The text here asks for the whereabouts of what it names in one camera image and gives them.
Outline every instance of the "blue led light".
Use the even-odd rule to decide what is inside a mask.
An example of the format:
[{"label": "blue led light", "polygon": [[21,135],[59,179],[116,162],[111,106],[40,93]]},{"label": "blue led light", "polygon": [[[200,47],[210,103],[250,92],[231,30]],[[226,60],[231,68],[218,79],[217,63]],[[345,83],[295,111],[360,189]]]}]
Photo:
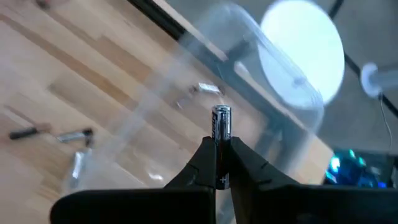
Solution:
[{"label": "blue led light", "polygon": [[352,158],[355,158],[355,153],[354,153],[354,151],[353,151],[352,149],[349,150],[349,155],[350,155]]},{"label": "blue led light", "polygon": [[384,182],[378,182],[377,184],[378,184],[378,186],[380,188],[386,188],[387,187],[386,183],[384,183]]},{"label": "blue led light", "polygon": [[338,172],[338,168],[340,167],[340,159],[333,156],[330,160],[330,167],[333,172]]},{"label": "blue led light", "polygon": [[336,177],[334,175],[332,175],[331,173],[329,173],[328,171],[326,171],[326,178],[329,179],[330,181],[333,181],[335,184],[337,184],[337,180]]},{"label": "blue led light", "polygon": [[359,157],[358,160],[359,160],[359,163],[360,163],[362,166],[366,166],[365,160],[363,160],[362,157]]}]

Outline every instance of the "wooden table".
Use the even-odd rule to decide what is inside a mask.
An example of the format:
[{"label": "wooden table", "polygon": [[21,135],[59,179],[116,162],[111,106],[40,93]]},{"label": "wooden table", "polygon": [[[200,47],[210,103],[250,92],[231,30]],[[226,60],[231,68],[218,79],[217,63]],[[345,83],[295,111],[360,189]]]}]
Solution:
[{"label": "wooden table", "polygon": [[[49,11],[32,1],[0,0],[2,223],[48,222],[73,154],[81,148],[61,144],[53,135],[91,126],[101,149],[148,96],[157,109],[146,114],[116,162],[152,187],[162,186],[185,165],[210,134],[210,108],[220,99],[200,96],[183,110],[175,101],[193,83],[220,80],[200,63],[182,66],[184,75],[178,78],[154,73],[174,59],[176,46],[125,0],[70,0]],[[171,85],[160,94],[157,84],[164,81]],[[233,123],[239,126],[234,135],[253,147],[268,120],[234,90],[228,92],[223,102],[233,107]],[[6,140],[10,130],[41,122],[53,126],[51,134]],[[318,158],[331,155],[320,149],[327,147],[314,139],[296,179],[319,182],[327,165]]]}]

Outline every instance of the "wood grain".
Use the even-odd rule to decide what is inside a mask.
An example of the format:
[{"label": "wood grain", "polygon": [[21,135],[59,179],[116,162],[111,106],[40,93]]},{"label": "wood grain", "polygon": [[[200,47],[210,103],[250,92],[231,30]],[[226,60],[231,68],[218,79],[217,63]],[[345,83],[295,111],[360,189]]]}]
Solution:
[{"label": "wood grain", "polygon": [[[125,0],[70,0],[42,11],[32,1],[0,0],[0,204],[2,223],[46,223],[79,144],[54,135],[93,127],[95,151],[118,142],[120,170],[140,186],[161,187],[210,133],[219,98],[198,96],[179,110],[175,101],[197,82],[226,87],[234,135],[254,147],[267,118],[199,62],[181,65],[178,44]],[[155,72],[178,67],[178,74]],[[160,83],[168,83],[158,91]],[[7,141],[9,131],[48,122],[51,134]]]}]

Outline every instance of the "aa battery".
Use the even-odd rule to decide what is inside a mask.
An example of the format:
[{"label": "aa battery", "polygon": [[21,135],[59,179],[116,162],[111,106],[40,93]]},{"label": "aa battery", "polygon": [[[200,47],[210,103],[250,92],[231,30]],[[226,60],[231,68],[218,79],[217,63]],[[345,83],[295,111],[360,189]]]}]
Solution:
[{"label": "aa battery", "polygon": [[211,111],[211,137],[217,150],[216,188],[229,188],[229,174],[223,165],[223,152],[231,144],[231,108],[227,105],[216,105]]}]

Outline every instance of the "circular light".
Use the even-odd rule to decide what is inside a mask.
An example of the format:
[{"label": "circular light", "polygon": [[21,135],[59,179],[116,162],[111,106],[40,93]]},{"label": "circular light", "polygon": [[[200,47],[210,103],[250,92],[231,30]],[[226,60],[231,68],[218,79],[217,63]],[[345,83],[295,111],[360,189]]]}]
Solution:
[{"label": "circular light", "polygon": [[333,172],[338,172],[338,168],[340,167],[340,159],[337,157],[332,157],[330,160],[330,167]]},{"label": "circular light", "polygon": [[[343,44],[329,16],[311,1],[279,1],[264,15],[261,29],[328,104],[343,81],[345,65]],[[261,47],[259,55],[269,83],[285,102],[299,108],[311,106],[308,91],[293,90],[297,77],[289,78],[285,71],[275,69]]]}]

